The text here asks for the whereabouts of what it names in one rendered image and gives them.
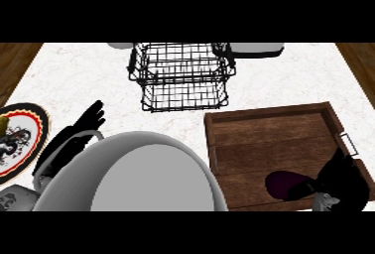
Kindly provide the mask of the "brown wooden tray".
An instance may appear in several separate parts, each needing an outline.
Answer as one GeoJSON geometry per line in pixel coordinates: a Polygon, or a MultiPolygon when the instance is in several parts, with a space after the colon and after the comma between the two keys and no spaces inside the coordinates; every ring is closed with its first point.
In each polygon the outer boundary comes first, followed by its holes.
{"type": "Polygon", "coordinates": [[[315,195],[284,201],[269,195],[275,171],[312,179],[343,142],[344,128],[330,103],[209,113],[204,117],[210,167],[232,211],[309,209],[315,195]]]}

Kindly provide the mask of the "patterned plate with black rim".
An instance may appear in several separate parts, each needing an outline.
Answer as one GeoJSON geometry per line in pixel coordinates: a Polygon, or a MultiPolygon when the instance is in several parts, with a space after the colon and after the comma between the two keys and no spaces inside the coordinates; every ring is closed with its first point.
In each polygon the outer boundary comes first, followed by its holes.
{"type": "Polygon", "coordinates": [[[15,103],[0,108],[9,117],[6,135],[0,137],[0,186],[30,167],[46,146],[51,119],[45,108],[34,103],[15,103]]]}

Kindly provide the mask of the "white appliance with dark base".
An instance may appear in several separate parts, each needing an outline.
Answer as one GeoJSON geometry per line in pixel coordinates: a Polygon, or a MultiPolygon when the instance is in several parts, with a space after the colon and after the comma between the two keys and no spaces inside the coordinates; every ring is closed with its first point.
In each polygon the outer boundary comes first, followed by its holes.
{"type": "Polygon", "coordinates": [[[232,43],[237,59],[275,58],[282,54],[284,43],[232,43]]]}

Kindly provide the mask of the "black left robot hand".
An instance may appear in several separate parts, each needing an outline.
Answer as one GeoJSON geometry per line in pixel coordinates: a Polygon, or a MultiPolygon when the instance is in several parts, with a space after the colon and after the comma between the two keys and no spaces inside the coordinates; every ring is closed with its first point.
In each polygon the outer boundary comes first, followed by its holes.
{"type": "Polygon", "coordinates": [[[64,143],[67,143],[57,158],[48,164],[48,168],[42,172],[42,176],[49,178],[52,178],[58,174],[62,167],[68,164],[68,162],[73,160],[76,155],[85,150],[86,145],[91,139],[93,138],[93,135],[88,135],[85,137],[76,137],[76,138],[73,138],[73,136],[83,131],[96,130],[99,126],[102,125],[102,123],[105,122],[105,119],[102,118],[102,116],[104,116],[102,102],[98,100],[95,104],[91,106],[91,108],[88,109],[88,111],[85,112],[77,123],[74,125],[70,125],[60,132],[60,134],[51,141],[40,155],[34,173],[37,173],[37,171],[40,170],[43,163],[49,159],[57,149],[64,145],[64,143]]]}

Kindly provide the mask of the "large grey pot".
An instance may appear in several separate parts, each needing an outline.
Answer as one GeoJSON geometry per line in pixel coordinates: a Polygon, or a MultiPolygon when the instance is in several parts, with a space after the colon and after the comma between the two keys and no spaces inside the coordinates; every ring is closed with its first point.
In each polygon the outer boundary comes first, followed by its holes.
{"type": "Polygon", "coordinates": [[[194,150],[145,131],[93,143],[60,171],[37,211],[225,211],[225,195],[194,150]]]}

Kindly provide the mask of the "dark purple eggplant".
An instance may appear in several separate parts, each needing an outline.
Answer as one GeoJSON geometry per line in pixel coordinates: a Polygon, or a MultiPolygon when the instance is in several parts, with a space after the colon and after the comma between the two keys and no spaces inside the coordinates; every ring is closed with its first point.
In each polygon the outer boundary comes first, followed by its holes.
{"type": "Polygon", "coordinates": [[[269,195],[284,201],[299,200],[315,193],[312,178],[288,171],[275,171],[266,177],[269,195]]]}

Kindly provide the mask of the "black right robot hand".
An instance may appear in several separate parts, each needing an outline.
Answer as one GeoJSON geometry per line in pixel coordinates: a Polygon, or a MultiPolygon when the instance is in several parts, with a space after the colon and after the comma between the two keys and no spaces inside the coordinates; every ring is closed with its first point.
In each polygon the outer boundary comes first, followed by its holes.
{"type": "Polygon", "coordinates": [[[340,204],[331,211],[359,212],[364,210],[370,200],[370,186],[352,156],[346,155],[342,149],[336,150],[318,177],[312,179],[312,186],[313,195],[324,192],[340,199],[340,204]]]}

